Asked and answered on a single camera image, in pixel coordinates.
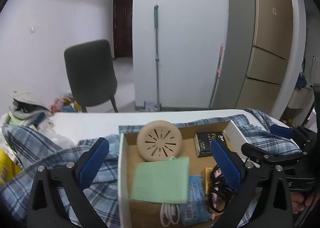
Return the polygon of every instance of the chair leg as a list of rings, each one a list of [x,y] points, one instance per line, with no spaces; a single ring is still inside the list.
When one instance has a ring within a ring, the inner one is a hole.
[[[115,112],[118,112],[118,109],[116,107],[115,97],[113,96],[110,100],[111,100],[111,103],[112,103],[112,106],[113,106],[113,110],[115,110]]]

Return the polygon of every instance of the gold refrigerator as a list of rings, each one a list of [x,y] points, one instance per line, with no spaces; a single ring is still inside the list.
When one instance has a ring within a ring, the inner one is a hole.
[[[221,75],[211,107],[270,113],[290,57],[292,0],[229,0]]]

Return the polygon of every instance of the blue plaid fabric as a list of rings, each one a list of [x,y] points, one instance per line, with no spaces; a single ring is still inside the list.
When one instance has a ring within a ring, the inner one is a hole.
[[[9,145],[17,152],[24,171],[16,175],[7,185],[0,186],[0,200],[4,202],[14,219],[24,225],[37,168],[41,165],[49,169],[62,167],[69,161],[77,161],[97,139],[82,140],[76,147],[63,150],[29,127],[5,125],[3,132],[9,137]],[[107,226],[114,228],[120,227],[117,187],[120,142],[119,135],[109,135],[105,138],[109,141],[109,154],[90,188],[84,190],[84,194]],[[70,220],[80,226],[64,189],[60,189],[59,193]]]
[[[290,140],[270,134],[271,119],[263,112],[246,109],[252,113],[264,126],[249,123],[244,115],[224,118],[201,119],[190,123],[178,123],[177,127],[201,125],[205,123],[232,120],[246,137],[248,143],[265,151],[277,154],[293,154],[301,152],[299,147]],[[138,132],[143,126],[119,126],[119,133]],[[50,139],[24,126],[5,125],[3,133],[9,137],[10,146],[17,152],[17,156],[24,167],[24,171],[16,175],[7,185],[0,186],[0,200],[4,202],[12,216],[25,224],[30,191],[37,168],[44,165],[47,168],[61,167],[69,161],[77,161],[83,152],[88,151],[97,139],[79,141],[76,147],[63,150]],[[110,228],[120,227],[117,200],[117,164],[119,155],[119,135],[105,137],[110,144],[109,154],[100,168],[90,188],[84,194],[97,211],[98,215]],[[63,189],[60,190],[62,202],[69,213],[71,221],[80,225]],[[240,226],[247,223],[252,215],[255,204],[252,203]]]

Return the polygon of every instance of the blue packet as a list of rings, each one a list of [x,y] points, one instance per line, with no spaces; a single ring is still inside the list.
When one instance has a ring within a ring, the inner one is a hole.
[[[189,226],[210,219],[204,207],[204,189],[201,175],[189,176],[189,204],[180,205],[181,222]]]

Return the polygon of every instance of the white cable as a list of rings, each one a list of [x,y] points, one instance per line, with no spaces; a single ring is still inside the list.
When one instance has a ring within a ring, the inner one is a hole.
[[[174,222],[172,216],[177,216],[177,221]],[[164,223],[164,217],[169,220],[167,224]],[[180,221],[179,205],[162,204],[160,211],[160,221],[163,227],[168,227],[170,224],[178,224]]]

